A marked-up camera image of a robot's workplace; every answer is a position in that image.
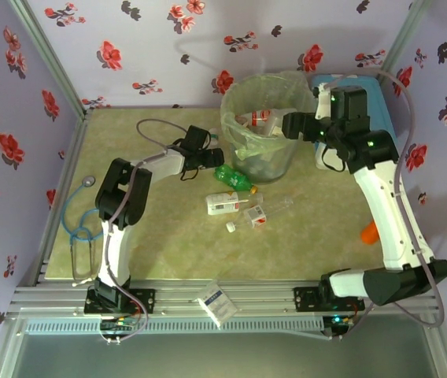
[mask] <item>gray floor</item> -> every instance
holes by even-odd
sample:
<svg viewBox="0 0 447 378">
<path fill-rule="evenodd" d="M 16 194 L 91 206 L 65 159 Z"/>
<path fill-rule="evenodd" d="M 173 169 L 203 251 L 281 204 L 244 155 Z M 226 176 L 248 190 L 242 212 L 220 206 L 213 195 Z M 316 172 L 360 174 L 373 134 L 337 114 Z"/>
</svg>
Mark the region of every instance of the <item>gray floor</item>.
<svg viewBox="0 0 447 378">
<path fill-rule="evenodd" d="M 343 342 L 296 335 L 144 335 L 120 346 L 99 336 L 25 338 L 18 378 L 432 378 L 420 326 L 369 317 Z"/>
</svg>

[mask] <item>beige tabletop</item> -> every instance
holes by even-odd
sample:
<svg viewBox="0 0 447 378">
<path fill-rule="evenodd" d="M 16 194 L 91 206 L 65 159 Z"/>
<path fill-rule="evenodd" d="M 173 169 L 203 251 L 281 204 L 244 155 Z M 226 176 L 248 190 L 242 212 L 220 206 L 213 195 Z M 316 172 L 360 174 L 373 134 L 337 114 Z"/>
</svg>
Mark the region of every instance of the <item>beige tabletop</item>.
<svg viewBox="0 0 447 378">
<path fill-rule="evenodd" d="M 98 109 L 89 122 L 70 193 L 88 175 L 96 184 L 84 188 L 68 206 L 65 219 L 74 228 L 80 216 L 94 207 L 94 199 L 114 158 L 139 160 L 159 152 L 135 130 L 143 118 L 161 118 L 188 128 L 218 128 L 218 109 Z M 143 131 L 163 143 L 182 137 L 167 125 L 145 123 Z M 228 144 L 220 144 L 226 153 Z M 360 231 L 371 220 L 370 210 L 354 178 L 315 167 L 310 143 L 299 143 L 288 173 L 279 181 L 260 185 L 264 201 L 291 195 L 294 206 L 256 229 L 230 234 L 225 224 L 236 213 L 209 216 L 205 196 L 228 191 L 213 169 L 182 182 L 171 176 L 151 188 L 142 219 L 135 225 L 129 247 L 130 270 L 139 279 L 277 279 L 317 280 L 336 269 L 382 266 L 380 243 L 367 246 Z M 97 215 L 85 225 L 99 232 Z M 71 279 L 68 234 L 59 227 L 47 279 Z M 94 273 L 101 262 L 102 238 L 93 244 Z M 89 272 L 86 243 L 76 242 L 76 266 Z"/>
</svg>

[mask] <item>metal bracket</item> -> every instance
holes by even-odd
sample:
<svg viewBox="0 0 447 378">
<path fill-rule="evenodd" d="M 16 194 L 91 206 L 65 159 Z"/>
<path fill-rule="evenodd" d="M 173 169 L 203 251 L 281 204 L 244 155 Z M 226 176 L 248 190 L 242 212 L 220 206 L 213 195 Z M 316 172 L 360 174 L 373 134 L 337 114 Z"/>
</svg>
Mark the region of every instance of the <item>metal bracket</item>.
<svg viewBox="0 0 447 378">
<path fill-rule="evenodd" d="M 294 287 L 294 302 L 298 313 L 354 312 L 354 306 L 358 311 L 365 310 L 364 301 L 357 297 L 334 298 L 325 302 L 318 287 Z"/>
<path fill-rule="evenodd" d="M 153 308 L 155 306 L 155 290 L 154 289 L 129 289 L 131 294 L 133 294 L 137 299 L 139 299 L 146 307 L 146 312 L 148 314 L 153 313 Z M 136 305 L 132 302 L 128 303 L 121 313 L 132 314 L 136 313 L 138 309 Z M 116 309 L 111 307 L 105 300 L 100 299 L 96 295 L 94 288 L 89 288 L 87 292 L 87 299 L 85 301 L 85 306 L 83 307 L 83 313 L 86 315 L 95 314 L 117 314 Z"/>
</svg>

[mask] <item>transparent trash can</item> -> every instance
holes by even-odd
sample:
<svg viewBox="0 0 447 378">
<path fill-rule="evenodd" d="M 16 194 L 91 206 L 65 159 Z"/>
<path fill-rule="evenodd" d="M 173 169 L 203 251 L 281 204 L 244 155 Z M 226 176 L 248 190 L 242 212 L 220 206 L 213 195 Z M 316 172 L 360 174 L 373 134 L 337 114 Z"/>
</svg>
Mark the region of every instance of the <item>transparent trash can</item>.
<svg viewBox="0 0 447 378">
<path fill-rule="evenodd" d="M 232 165 L 253 183 L 280 179 L 292 162 L 297 140 L 262 136 L 235 121 L 235 116 L 262 109 L 295 108 L 315 112 L 316 100 L 303 72 L 254 75 L 231 85 L 220 107 L 223 137 L 231 144 Z"/>
</svg>

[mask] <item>stethoscope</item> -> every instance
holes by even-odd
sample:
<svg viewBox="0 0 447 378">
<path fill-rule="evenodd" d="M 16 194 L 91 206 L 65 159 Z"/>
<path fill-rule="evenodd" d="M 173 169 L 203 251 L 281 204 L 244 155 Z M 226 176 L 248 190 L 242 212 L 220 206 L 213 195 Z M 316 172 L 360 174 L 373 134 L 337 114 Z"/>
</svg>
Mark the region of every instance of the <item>stethoscope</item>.
<svg viewBox="0 0 447 378">
<path fill-rule="evenodd" d="M 81 217 L 80 222 L 77 228 L 70 230 L 68 225 L 65 221 L 65 214 L 66 209 L 68 208 L 69 203 L 71 200 L 85 187 L 92 187 L 96 183 L 96 179 L 94 176 L 85 176 L 82 179 L 82 183 L 79 187 L 73 191 L 73 193 L 70 194 L 68 199 L 66 199 L 65 204 L 63 205 L 63 209 L 61 211 L 61 224 L 63 226 L 63 229 L 69 234 L 69 250 L 72 258 L 72 275 L 73 279 L 75 281 L 80 280 L 78 283 L 73 283 L 73 286 L 77 286 L 79 284 L 84 284 L 86 282 L 92 281 L 92 267 L 94 265 L 94 256 L 92 254 L 92 242 L 96 239 L 99 239 L 101 236 L 103 236 L 103 231 L 101 230 L 98 234 L 92 235 L 91 230 L 89 228 L 83 226 L 83 222 L 89 217 L 92 213 L 96 213 L 99 210 L 94 208 L 86 211 Z M 86 234 L 86 237 L 83 238 L 79 236 L 78 234 L 84 232 Z M 77 278 L 77 271 L 76 271 L 76 255 L 73 253 L 73 243 L 77 240 L 79 242 L 88 242 L 89 243 L 89 276 L 87 278 L 81 279 Z"/>
</svg>

